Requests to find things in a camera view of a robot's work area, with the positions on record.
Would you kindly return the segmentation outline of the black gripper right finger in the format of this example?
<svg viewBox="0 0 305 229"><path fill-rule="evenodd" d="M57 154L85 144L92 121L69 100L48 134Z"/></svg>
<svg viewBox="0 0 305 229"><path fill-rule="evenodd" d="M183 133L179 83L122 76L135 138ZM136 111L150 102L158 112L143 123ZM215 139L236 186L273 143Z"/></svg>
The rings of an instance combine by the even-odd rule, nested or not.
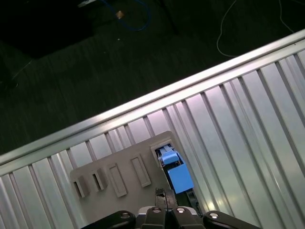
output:
<svg viewBox="0 0 305 229"><path fill-rule="evenodd" d="M173 190L167 190L167 209L173 229L256 229L257 226L222 213L209 211L202 217L193 214L193 208L178 206Z"/></svg>

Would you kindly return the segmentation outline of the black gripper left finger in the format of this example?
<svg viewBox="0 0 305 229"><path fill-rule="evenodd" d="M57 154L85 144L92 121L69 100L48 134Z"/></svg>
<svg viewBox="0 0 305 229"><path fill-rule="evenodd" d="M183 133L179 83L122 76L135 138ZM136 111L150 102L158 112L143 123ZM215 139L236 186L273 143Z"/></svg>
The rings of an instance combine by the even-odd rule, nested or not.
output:
<svg viewBox="0 0 305 229"><path fill-rule="evenodd" d="M156 206L147 206L139 210L138 215L120 210L112 213L96 222L93 222L85 229L164 229L166 228L167 200L165 190L155 190Z"/></svg>

